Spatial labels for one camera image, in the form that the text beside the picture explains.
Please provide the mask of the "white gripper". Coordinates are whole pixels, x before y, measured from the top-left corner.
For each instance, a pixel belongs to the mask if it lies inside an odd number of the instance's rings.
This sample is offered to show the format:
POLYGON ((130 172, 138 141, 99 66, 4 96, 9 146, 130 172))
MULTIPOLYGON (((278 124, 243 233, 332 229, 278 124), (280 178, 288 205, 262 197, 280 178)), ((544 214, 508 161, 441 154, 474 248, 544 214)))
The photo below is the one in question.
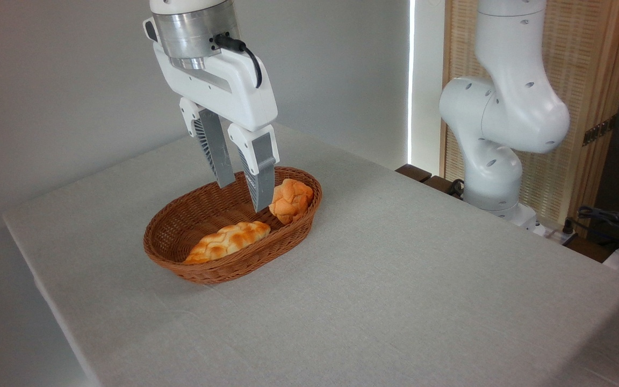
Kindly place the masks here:
POLYGON ((255 66, 247 54, 221 51, 204 58, 204 69, 182 69, 170 63, 157 42, 153 50, 165 81, 182 96, 179 107, 186 130, 199 143, 218 186, 235 181, 220 115, 235 123, 227 132, 238 149, 255 211, 267 208, 279 162, 275 131, 269 124, 278 109, 263 62, 258 62, 263 82, 256 88, 255 66))

